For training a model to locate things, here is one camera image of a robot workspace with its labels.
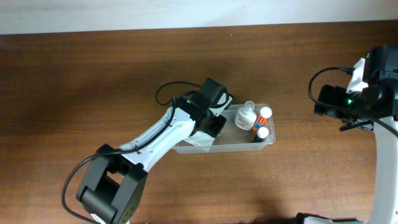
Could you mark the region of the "white green medicine box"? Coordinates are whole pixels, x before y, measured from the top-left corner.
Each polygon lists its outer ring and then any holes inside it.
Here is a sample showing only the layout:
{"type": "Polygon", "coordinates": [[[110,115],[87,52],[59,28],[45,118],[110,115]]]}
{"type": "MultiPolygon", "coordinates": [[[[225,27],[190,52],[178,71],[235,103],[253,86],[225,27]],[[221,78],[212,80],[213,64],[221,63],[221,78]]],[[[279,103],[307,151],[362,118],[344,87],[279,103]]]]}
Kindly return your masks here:
{"type": "Polygon", "coordinates": [[[211,137],[207,133],[202,131],[197,131],[194,135],[189,136],[185,139],[185,142],[193,146],[211,146],[215,138],[211,137]]]}

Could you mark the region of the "clear sanitizer bottle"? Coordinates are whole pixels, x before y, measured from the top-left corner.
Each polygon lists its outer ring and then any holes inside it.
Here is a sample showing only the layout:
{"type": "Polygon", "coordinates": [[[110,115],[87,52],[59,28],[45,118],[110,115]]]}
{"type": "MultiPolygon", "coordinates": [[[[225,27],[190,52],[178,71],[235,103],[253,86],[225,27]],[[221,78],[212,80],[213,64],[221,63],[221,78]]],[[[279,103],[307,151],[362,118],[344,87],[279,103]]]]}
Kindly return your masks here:
{"type": "Polygon", "coordinates": [[[244,106],[237,110],[234,123],[243,130],[250,130],[256,122],[257,115],[254,112],[255,104],[252,101],[245,102],[244,106]]]}

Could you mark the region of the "black bottle white cap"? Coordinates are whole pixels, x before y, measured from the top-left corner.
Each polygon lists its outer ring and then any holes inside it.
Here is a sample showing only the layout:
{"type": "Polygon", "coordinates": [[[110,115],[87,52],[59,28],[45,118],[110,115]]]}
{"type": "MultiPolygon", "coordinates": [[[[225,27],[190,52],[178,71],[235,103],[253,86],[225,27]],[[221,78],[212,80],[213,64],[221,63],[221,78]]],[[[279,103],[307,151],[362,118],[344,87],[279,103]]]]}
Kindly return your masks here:
{"type": "Polygon", "coordinates": [[[268,135],[269,135],[269,130],[266,127],[261,127],[255,133],[252,142],[253,143],[264,142],[268,137],[268,135]]]}

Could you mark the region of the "orange bottle white cap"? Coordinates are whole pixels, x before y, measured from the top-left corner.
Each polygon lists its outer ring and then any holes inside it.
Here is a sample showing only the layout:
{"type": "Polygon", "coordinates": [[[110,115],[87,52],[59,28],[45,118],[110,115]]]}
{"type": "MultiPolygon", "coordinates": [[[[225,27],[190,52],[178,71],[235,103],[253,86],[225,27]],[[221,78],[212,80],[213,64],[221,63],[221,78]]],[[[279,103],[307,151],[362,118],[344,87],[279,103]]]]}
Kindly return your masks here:
{"type": "Polygon", "coordinates": [[[256,119],[256,122],[254,123],[254,126],[252,127],[253,131],[257,131],[259,128],[262,127],[263,124],[266,123],[266,121],[272,116],[272,110],[270,107],[262,107],[259,112],[259,116],[256,119]]]}

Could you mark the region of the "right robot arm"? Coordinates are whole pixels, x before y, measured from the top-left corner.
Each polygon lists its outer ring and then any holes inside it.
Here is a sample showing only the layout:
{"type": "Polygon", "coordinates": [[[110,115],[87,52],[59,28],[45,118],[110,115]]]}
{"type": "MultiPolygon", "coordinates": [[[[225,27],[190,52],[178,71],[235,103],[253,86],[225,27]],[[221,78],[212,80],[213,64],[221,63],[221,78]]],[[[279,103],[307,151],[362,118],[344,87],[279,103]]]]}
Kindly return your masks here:
{"type": "Polygon", "coordinates": [[[397,223],[397,46],[371,48],[353,67],[346,88],[322,86],[314,112],[343,122],[340,131],[364,129],[376,139],[376,183],[370,223],[397,223]]]}

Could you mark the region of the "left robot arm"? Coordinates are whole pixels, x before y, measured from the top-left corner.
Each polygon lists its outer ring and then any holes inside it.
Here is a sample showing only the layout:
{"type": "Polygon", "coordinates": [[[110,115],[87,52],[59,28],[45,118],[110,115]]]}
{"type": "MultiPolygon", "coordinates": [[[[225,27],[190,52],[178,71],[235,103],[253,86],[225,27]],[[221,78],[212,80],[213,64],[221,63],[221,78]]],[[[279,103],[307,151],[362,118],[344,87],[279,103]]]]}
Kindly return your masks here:
{"type": "Polygon", "coordinates": [[[196,90],[173,97],[164,116],[130,142],[102,145],[82,161],[88,169],[76,199],[90,223],[128,223],[141,200],[152,167],[177,143],[203,132],[212,138],[223,129],[222,112],[233,101],[227,88],[207,78],[196,90]]]}

